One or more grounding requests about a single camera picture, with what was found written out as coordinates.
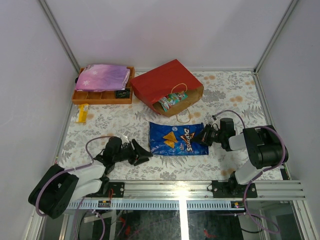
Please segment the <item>blue Doritos chip bag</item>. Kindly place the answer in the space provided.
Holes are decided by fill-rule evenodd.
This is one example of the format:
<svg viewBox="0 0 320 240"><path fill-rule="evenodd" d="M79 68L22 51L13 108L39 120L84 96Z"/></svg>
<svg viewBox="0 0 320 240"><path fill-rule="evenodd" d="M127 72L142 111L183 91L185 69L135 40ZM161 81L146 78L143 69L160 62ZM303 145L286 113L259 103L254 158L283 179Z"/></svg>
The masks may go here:
<svg viewBox="0 0 320 240"><path fill-rule="evenodd" d="M192 138L204 129L204 124L161 125L149 123L149 147L154 155L161 156L203 156L209 154L209 147Z"/></svg>

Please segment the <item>red paper bag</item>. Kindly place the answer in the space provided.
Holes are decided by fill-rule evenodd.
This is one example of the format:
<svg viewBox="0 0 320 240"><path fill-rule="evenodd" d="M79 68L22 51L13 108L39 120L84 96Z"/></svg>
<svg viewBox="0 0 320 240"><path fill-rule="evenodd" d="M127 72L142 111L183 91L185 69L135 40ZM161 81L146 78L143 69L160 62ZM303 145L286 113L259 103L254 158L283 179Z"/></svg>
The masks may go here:
<svg viewBox="0 0 320 240"><path fill-rule="evenodd" d="M165 117L176 116L198 102L204 92L203 84L177 59L134 77L131 86L135 96L151 110ZM186 93L167 111L159 100L169 94Z"/></svg>

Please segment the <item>yellow snack packet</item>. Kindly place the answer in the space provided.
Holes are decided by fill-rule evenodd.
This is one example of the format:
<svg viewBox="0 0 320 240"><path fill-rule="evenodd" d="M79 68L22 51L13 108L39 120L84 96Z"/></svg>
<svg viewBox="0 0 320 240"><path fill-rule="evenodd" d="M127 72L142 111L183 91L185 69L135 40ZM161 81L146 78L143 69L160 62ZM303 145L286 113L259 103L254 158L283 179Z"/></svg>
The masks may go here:
<svg viewBox="0 0 320 240"><path fill-rule="evenodd" d="M87 121L87 115L89 111L89 104L80 104L78 105L78 113L76 117L76 123L86 123Z"/></svg>

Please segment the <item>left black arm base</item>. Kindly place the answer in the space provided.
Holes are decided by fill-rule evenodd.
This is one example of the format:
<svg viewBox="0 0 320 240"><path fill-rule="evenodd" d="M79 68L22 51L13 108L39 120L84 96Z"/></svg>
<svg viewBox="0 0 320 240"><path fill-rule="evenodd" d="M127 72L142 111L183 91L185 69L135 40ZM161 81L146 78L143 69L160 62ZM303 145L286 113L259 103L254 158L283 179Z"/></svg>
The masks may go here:
<svg viewBox="0 0 320 240"><path fill-rule="evenodd" d="M124 182L107 182L103 183L93 196L96 198L123 198L125 193L125 183Z"/></svg>

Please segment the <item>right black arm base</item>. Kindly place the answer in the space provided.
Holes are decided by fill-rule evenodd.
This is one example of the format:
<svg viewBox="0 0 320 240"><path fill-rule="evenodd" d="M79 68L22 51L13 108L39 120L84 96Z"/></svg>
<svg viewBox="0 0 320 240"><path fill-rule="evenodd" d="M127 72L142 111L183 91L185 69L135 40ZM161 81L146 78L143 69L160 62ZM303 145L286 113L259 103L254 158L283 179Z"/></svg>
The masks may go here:
<svg viewBox="0 0 320 240"><path fill-rule="evenodd" d="M211 192L214 198L218 199L239 199L244 196L249 199L256 199L258 197L254 183L241 185L229 181L212 180L206 190Z"/></svg>

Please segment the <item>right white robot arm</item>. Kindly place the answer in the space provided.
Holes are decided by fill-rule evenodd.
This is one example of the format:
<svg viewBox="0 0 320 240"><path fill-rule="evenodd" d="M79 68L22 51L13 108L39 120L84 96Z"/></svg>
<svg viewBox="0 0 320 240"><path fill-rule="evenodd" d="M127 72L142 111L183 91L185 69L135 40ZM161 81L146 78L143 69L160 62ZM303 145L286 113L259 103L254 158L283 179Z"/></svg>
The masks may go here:
<svg viewBox="0 0 320 240"><path fill-rule="evenodd" d="M288 161L289 153L272 125L244 128L236 134L232 118L220 119L220 125L207 124L191 141L204 146L221 144L227 151L246 150L248 160L230 174L227 182L212 182L214 194L240 197L246 188L254 188L253 181L264 172L273 170Z"/></svg>

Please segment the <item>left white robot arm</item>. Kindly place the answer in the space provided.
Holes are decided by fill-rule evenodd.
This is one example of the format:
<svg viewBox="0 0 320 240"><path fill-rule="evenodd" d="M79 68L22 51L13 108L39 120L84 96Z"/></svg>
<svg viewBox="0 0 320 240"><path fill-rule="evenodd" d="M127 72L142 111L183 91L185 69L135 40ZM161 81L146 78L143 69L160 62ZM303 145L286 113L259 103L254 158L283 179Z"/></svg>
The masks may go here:
<svg viewBox="0 0 320 240"><path fill-rule="evenodd" d="M56 219L69 203L83 197L106 197L106 205L110 206L113 197L122 196L119 191L124 187L123 184L110 183L108 174L116 163L128 161L138 166L153 157L135 139L126 142L117 136L108 136L107 139L105 147L89 163L72 168L54 164L47 170L28 197L39 216Z"/></svg>

